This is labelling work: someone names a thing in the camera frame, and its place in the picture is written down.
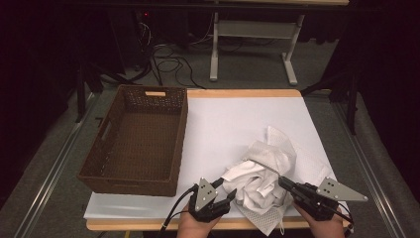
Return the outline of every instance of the brown basket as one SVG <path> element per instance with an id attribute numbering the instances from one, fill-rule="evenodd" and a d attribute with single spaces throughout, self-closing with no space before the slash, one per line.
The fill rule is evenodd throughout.
<path id="1" fill-rule="evenodd" d="M 186 90 L 122 85 L 77 176 L 93 191 L 175 196 Z"/>

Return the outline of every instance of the hand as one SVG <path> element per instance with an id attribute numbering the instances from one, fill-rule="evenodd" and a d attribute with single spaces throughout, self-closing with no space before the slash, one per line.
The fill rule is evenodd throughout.
<path id="1" fill-rule="evenodd" d="M 293 202 L 293 206 L 309 223 L 309 227 L 315 238 L 344 238 L 342 217 L 335 214 L 331 220 L 316 221 L 296 203 Z"/>
<path id="2" fill-rule="evenodd" d="M 196 221 L 194 217 L 188 212 L 188 204 L 182 209 L 178 224 L 177 238 L 207 238 L 211 229 L 219 222 L 221 217 L 218 217 L 209 223 Z"/>

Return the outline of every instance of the crumpled cloth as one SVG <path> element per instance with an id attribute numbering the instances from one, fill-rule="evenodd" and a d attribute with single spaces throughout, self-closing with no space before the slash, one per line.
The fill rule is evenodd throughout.
<path id="1" fill-rule="evenodd" d="M 296 165 L 305 170 L 297 176 L 298 182 L 319 185 L 331 173 L 327 166 L 292 143 L 281 131 L 268 127 L 266 143 L 253 142 L 242 160 L 222 175 L 223 188 L 228 193 L 237 190 L 238 209 L 266 236 L 277 224 L 284 232 L 282 218 L 293 198 L 278 185 L 278 177 L 296 177 Z"/>

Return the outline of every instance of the white paper sheet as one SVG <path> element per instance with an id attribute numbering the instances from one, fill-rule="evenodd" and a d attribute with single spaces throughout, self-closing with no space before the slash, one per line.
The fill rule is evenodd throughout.
<path id="1" fill-rule="evenodd" d="M 301 97 L 188 98 L 188 119 L 176 197 L 92 192 L 84 218 L 165 218 L 178 197 L 200 178 L 218 179 L 241 159 L 248 145 L 264 141 L 267 126 L 285 133 L 310 155 L 330 163 Z M 216 200 L 224 199 L 223 187 Z M 189 196 L 177 210 L 182 209 Z M 289 208 L 285 216 L 296 216 Z M 232 206 L 224 217 L 244 215 Z"/>

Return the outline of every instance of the white metal frame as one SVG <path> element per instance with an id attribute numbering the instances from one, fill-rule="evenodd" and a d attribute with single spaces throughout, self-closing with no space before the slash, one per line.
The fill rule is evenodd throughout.
<path id="1" fill-rule="evenodd" d="M 297 38 L 302 28 L 304 15 L 300 15 L 295 23 L 272 23 L 254 21 L 219 21 L 219 14 L 214 14 L 213 51 L 210 63 L 210 81 L 217 81 L 219 67 L 218 39 L 225 37 L 250 37 L 289 39 L 290 45 L 287 53 L 282 53 L 282 61 L 286 69 L 288 81 L 297 85 L 296 75 L 291 64 L 291 56 L 296 46 Z"/>

